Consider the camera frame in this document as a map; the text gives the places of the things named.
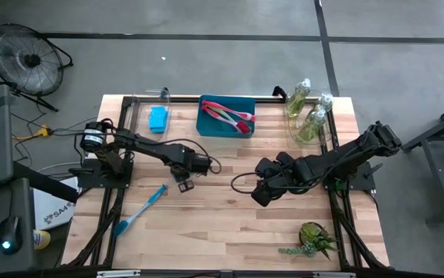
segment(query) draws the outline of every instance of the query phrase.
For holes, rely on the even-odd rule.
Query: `blue bin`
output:
[[[250,138],[255,131],[254,123],[245,120],[246,124],[251,127],[251,133],[242,134],[230,124],[224,123],[220,120],[216,120],[214,117],[208,115],[205,111],[201,110],[203,100],[212,101],[223,105],[229,109],[238,112],[247,112],[252,115],[256,112],[256,102],[252,97],[219,97],[212,95],[202,95],[199,97],[198,105],[198,120],[196,121],[196,129],[202,136],[211,137],[234,137],[234,138]],[[227,112],[234,121],[242,120],[235,114]]]

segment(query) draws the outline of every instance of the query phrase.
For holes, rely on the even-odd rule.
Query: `fan grille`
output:
[[[46,96],[62,82],[62,60],[36,31],[17,24],[0,25],[0,77],[15,90]]]

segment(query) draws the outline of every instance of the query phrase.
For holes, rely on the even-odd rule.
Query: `desk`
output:
[[[118,122],[123,96],[105,95],[99,119]],[[319,222],[333,232],[327,193],[316,187],[304,195],[285,194],[278,201],[261,207],[249,195],[234,192],[230,180],[237,174],[253,171],[262,157],[274,159],[280,151],[295,158],[319,154],[319,146],[289,149],[282,104],[256,105],[256,132],[251,139],[201,137],[195,129],[198,104],[173,103],[166,140],[186,137],[200,143],[222,163],[222,173],[195,179],[195,188],[180,193],[169,169],[160,161],[136,154],[131,185],[126,190],[122,217],[136,212],[162,185],[168,193],[151,206],[127,233],[117,240],[113,268],[173,270],[338,270],[337,254],[331,261],[289,256],[278,248],[296,246],[303,222]],[[340,144],[358,137],[351,98],[334,99],[334,118]],[[137,132],[147,131],[147,112],[141,112]],[[240,178],[236,186],[252,190],[256,179]],[[103,189],[88,191],[76,203],[63,263],[74,259],[95,232]],[[363,192],[351,192],[356,230],[378,259],[388,265],[375,204]],[[350,241],[344,242],[352,261]],[[104,236],[102,259],[107,247]]]

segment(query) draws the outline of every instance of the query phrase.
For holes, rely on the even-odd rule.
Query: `computer mouse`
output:
[[[18,252],[22,246],[20,219],[9,216],[0,222],[0,250],[5,255]]]

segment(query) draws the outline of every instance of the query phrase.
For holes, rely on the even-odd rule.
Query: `gray floor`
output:
[[[323,0],[331,36],[444,37],[444,1]],[[0,0],[0,23],[41,31],[244,35],[318,35],[312,0]],[[172,93],[268,94],[291,90],[304,77],[328,90],[319,42],[230,42],[54,39],[76,64],[46,99],[61,112],[39,120],[67,127],[97,114],[105,93],[140,93],[168,86]],[[352,97],[361,130],[381,120],[406,142],[444,112],[444,45],[331,45],[340,94]],[[19,100],[26,118],[37,109]],[[25,124],[13,121],[17,134]],[[72,138],[29,142],[32,168],[77,161]],[[391,265],[399,270],[444,274],[444,226],[427,228],[437,211],[422,150],[374,158],[381,224]],[[47,266],[58,256],[65,227]]]

